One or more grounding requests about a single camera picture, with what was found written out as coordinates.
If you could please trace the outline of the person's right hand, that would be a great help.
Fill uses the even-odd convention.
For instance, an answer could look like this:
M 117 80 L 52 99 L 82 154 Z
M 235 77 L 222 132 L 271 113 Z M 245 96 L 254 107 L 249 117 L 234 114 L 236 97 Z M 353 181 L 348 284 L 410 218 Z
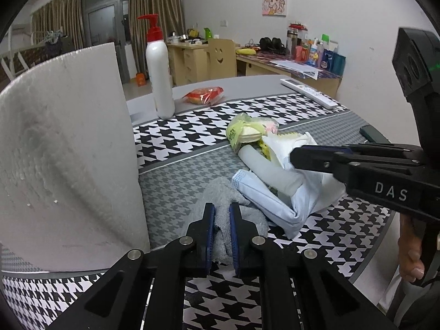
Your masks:
M 424 276 L 421 261 L 421 239 L 416 235 L 411 217 L 400 214 L 400 237 L 398 239 L 399 270 L 403 280 L 414 282 Z

